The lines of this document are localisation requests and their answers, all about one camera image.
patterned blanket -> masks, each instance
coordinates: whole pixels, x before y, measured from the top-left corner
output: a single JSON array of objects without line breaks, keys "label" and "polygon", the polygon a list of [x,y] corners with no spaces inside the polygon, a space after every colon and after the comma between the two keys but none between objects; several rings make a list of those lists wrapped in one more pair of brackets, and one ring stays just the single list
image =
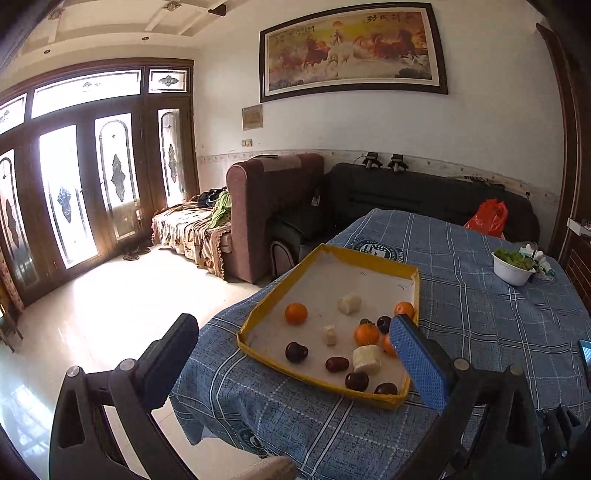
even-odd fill
[{"label": "patterned blanket", "polygon": [[172,247],[178,254],[195,261],[215,276],[224,278],[220,240],[232,230],[230,222],[209,228],[212,208],[198,208],[197,202],[187,202],[154,215],[152,242]]}]

red plastic bag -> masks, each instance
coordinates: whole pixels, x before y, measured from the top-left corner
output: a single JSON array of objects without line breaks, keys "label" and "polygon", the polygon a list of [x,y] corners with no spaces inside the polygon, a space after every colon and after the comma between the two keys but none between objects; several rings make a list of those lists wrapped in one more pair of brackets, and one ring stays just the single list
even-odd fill
[{"label": "red plastic bag", "polygon": [[501,237],[508,216],[509,210],[507,210],[505,203],[499,202],[497,199],[488,199],[478,207],[476,215],[466,222],[464,228],[485,235]]}]

picture frame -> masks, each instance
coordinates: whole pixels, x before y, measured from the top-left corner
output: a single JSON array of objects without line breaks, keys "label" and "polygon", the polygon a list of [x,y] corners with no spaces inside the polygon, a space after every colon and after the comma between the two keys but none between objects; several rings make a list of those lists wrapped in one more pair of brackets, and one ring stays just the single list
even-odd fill
[{"label": "picture frame", "polygon": [[260,33],[261,103],[346,90],[446,95],[439,29],[429,3],[354,5]]},{"label": "picture frame", "polygon": [[254,130],[262,128],[262,104],[249,106],[242,109],[242,130]]}]

green cloth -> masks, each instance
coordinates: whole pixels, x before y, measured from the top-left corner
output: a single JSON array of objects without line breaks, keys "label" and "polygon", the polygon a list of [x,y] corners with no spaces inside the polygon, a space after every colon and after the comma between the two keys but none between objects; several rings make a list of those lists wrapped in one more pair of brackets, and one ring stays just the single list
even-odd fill
[{"label": "green cloth", "polygon": [[232,211],[232,198],[228,192],[221,192],[216,204],[213,207],[212,221],[209,222],[209,228],[215,228],[223,225],[230,219]]}]

glass door panel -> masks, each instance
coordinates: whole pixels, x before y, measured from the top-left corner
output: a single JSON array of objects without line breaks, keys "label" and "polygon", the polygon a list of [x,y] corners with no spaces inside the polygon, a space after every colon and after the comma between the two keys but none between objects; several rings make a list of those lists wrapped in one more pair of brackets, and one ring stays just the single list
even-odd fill
[{"label": "glass door panel", "polygon": [[30,287],[39,281],[39,276],[22,222],[14,171],[14,150],[9,150],[0,155],[0,220],[15,280]]},{"label": "glass door panel", "polygon": [[98,255],[80,186],[76,126],[39,137],[47,210],[66,268]]},{"label": "glass door panel", "polygon": [[186,200],[180,109],[158,110],[160,160],[169,207]]},{"label": "glass door panel", "polygon": [[120,241],[142,229],[131,113],[95,120],[95,139],[103,200]]}]

